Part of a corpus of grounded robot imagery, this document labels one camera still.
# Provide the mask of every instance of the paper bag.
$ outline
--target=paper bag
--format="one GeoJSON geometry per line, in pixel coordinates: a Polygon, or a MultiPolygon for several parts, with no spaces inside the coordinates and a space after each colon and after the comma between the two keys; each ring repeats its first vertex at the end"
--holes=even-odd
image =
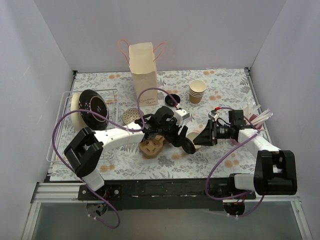
{"type": "MultiPolygon", "coordinates": [[[[118,47],[129,64],[137,97],[145,89],[158,87],[156,59],[163,52],[165,45],[166,42],[163,42],[154,49],[152,42],[129,45],[123,39],[118,41],[118,47]],[[129,59],[121,50],[120,43],[122,41],[128,46],[129,59]],[[155,57],[154,52],[161,45],[163,45],[163,48],[159,55],[155,57]]],[[[139,104],[140,106],[157,105],[158,91],[148,90],[144,92],[140,97],[139,104]]]]}

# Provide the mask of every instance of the orange bag handle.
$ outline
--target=orange bag handle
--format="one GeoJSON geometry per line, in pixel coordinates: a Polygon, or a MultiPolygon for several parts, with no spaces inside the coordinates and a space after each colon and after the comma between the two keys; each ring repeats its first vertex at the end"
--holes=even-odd
{"type": "Polygon", "coordinates": [[[155,51],[157,50],[157,48],[160,47],[160,46],[163,45],[163,44],[164,44],[164,46],[163,46],[161,52],[159,53],[159,55],[158,55],[153,61],[157,60],[157,58],[158,58],[158,57],[162,54],[162,52],[165,50],[165,48],[166,48],[166,46],[167,46],[167,42],[164,41],[164,42],[160,43],[158,46],[156,46],[156,47],[153,49],[153,52],[155,52],[155,51]]]}
{"type": "Polygon", "coordinates": [[[125,42],[125,43],[128,45],[128,52],[129,52],[129,43],[128,43],[126,40],[124,40],[124,39],[120,39],[120,40],[118,41],[118,48],[119,48],[120,52],[125,56],[125,59],[126,59],[126,61],[128,62],[128,65],[130,65],[127,55],[126,55],[126,54],[124,53],[124,51],[122,51],[122,49],[121,49],[121,46],[120,46],[120,43],[121,43],[121,42],[125,42]]]}

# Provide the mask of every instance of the black round object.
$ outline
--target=black round object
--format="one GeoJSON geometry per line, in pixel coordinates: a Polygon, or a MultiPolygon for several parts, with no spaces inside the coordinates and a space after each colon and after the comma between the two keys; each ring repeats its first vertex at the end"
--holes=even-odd
{"type": "MultiPolygon", "coordinates": [[[[84,90],[79,97],[79,109],[90,110],[104,117],[108,115],[108,108],[103,98],[90,89],[84,90]]],[[[105,130],[108,122],[88,112],[80,112],[85,124],[92,130],[105,130]]]]}
{"type": "Polygon", "coordinates": [[[184,143],[182,145],[182,149],[187,153],[187,154],[194,154],[196,152],[195,145],[189,138],[184,139],[184,143]]]}
{"type": "MultiPolygon", "coordinates": [[[[177,94],[172,93],[170,95],[176,100],[178,104],[180,103],[181,99],[177,94]]],[[[164,101],[169,107],[174,107],[176,105],[169,95],[165,97],[164,101]]]]}

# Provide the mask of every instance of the stack of paper cups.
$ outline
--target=stack of paper cups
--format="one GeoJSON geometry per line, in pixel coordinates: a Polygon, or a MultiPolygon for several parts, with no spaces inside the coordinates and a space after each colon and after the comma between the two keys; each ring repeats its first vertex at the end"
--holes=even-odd
{"type": "Polygon", "coordinates": [[[200,103],[203,95],[205,94],[207,85],[204,81],[201,80],[193,80],[190,83],[189,88],[189,99],[193,104],[200,103]]]}

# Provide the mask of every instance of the gray floor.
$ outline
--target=gray floor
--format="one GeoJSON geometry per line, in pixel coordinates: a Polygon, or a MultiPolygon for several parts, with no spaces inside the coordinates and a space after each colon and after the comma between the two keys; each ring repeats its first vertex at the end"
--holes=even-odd
{"type": "MultiPolygon", "coordinates": [[[[247,208],[255,202],[246,203],[247,208]]],[[[241,219],[202,209],[124,210],[121,225],[109,229],[87,217],[85,203],[42,203],[33,240],[298,240],[302,239],[290,202],[263,202],[241,219]]],[[[103,219],[114,224],[113,212],[103,219]]]]}

